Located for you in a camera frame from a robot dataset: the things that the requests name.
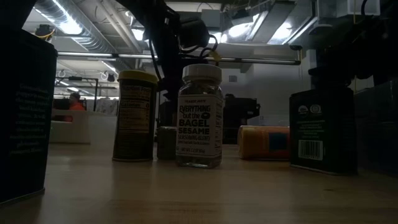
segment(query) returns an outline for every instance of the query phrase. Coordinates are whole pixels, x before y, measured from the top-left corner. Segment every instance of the yellow spice container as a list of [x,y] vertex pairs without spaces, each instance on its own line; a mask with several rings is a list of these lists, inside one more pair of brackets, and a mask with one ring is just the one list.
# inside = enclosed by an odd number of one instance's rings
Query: yellow spice container
[[280,159],[290,156],[290,129],[272,126],[241,126],[238,132],[241,159]]

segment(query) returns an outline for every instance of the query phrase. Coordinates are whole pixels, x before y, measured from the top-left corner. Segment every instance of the product label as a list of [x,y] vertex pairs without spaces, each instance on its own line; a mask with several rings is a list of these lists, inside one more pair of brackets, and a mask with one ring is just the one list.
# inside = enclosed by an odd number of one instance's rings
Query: product label
[[121,86],[119,133],[149,133],[151,88]]
[[178,98],[178,156],[213,158],[221,155],[223,99],[216,95],[183,95]]
[[302,105],[298,108],[298,121],[295,122],[298,137],[298,157],[323,160],[325,123],[320,105]]

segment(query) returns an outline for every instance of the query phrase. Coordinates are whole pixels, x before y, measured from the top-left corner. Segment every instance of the spice jar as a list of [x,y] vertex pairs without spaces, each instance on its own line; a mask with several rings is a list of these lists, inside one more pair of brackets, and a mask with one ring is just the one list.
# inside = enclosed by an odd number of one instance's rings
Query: spice jar
[[178,93],[176,162],[213,168],[221,164],[223,93],[221,69],[207,64],[186,66]]

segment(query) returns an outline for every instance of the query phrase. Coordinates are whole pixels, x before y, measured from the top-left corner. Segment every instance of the black box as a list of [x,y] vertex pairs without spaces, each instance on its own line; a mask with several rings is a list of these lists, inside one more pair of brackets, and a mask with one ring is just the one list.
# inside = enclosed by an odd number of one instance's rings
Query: black box
[[398,80],[354,97],[358,165],[398,176]]
[[2,27],[0,205],[44,190],[57,51]]
[[290,164],[328,174],[355,174],[356,130],[349,88],[309,90],[290,97]]

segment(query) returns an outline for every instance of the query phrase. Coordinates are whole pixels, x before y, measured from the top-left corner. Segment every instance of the white jar lid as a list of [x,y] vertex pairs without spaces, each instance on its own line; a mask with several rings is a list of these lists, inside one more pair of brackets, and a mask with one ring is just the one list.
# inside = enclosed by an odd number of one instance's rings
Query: white jar lid
[[183,80],[214,80],[222,82],[222,70],[214,65],[193,64],[183,69]]

